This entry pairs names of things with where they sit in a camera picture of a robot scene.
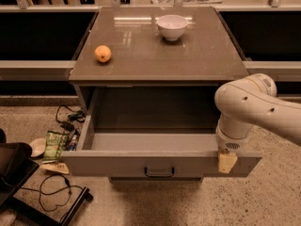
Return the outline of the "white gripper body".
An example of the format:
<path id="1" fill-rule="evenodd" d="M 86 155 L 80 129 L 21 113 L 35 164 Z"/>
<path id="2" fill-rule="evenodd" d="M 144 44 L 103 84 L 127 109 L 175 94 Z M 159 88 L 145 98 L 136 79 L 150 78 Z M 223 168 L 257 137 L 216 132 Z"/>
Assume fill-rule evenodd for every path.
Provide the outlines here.
<path id="1" fill-rule="evenodd" d="M 237 121 L 222 114 L 215 130 L 218 148 L 223 151 L 238 152 L 247 144 L 252 127 L 250 123 Z"/>

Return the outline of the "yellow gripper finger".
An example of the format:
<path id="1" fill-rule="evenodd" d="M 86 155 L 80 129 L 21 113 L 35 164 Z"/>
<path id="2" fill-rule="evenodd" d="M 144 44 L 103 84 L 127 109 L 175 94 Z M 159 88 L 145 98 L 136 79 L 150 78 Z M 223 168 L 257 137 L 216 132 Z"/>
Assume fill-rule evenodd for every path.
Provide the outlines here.
<path id="1" fill-rule="evenodd" d="M 219 151 L 218 152 L 218 171 L 220 173 L 229 174 L 233 167 L 235 166 L 238 157 L 236 153 L 229 151 Z"/>

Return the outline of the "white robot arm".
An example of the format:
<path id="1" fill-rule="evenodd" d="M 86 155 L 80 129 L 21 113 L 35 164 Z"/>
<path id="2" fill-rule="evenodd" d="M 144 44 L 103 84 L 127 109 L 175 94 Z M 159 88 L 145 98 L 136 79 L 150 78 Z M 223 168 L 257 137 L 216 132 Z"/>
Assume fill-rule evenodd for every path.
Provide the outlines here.
<path id="1" fill-rule="evenodd" d="M 218 171 L 230 173 L 254 125 L 301 145 L 301 104 L 278 99 L 274 80 L 256 73 L 222 85 L 214 95 L 220 111 L 215 138 Z"/>

